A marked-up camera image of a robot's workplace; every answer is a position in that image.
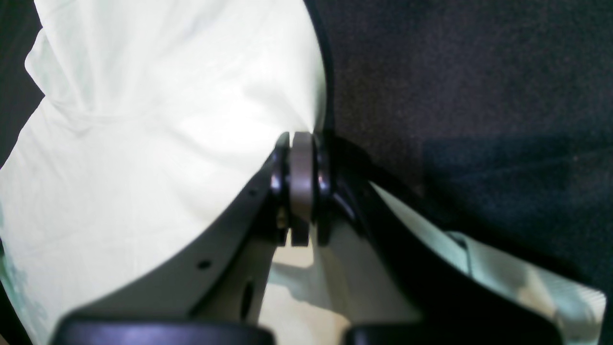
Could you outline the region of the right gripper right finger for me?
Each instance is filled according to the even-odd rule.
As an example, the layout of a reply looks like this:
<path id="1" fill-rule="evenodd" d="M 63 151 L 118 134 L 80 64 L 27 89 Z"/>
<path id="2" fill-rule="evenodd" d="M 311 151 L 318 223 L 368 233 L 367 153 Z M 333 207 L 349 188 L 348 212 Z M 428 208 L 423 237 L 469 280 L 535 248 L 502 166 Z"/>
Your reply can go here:
<path id="1" fill-rule="evenodd" d="M 354 331 L 555 331 L 542 316 L 473 281 L 435 253 L 359 172 L 370 168 L 314 136 L 314 218 L 320 245 L 365 275 Z"/>

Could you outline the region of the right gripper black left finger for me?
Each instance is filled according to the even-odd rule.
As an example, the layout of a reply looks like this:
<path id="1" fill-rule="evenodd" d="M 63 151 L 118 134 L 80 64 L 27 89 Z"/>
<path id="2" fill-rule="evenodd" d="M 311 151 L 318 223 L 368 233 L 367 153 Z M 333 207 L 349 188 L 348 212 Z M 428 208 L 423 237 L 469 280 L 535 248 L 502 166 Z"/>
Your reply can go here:
<path id="1" fill-rule="evenodd" d="M 306 247 L 315 198 L 313 136 L 283 133 L 262 168 L 171 259 L 66 317 L 101 322 L 254 322 L 277 247 Z"/>

